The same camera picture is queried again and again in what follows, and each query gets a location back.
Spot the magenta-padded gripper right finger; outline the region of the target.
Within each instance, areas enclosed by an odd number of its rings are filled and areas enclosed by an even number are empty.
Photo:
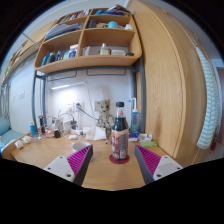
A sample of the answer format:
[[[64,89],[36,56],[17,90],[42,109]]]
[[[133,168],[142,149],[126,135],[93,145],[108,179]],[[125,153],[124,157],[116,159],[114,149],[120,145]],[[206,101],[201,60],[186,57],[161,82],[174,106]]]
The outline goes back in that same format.
[[[147,148],[136,145],[135,156],[145,184],[157,181],[182,169],[170,156],[159,156]]]

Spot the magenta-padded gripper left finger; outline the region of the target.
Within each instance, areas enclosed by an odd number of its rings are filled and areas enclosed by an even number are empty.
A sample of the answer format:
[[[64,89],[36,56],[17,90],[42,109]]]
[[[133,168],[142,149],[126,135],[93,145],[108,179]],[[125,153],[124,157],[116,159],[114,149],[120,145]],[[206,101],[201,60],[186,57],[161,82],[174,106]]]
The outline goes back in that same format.
[[[58,156],[44,170],[81,186],[92,156],[93,146],[87,145],[69,156]]]

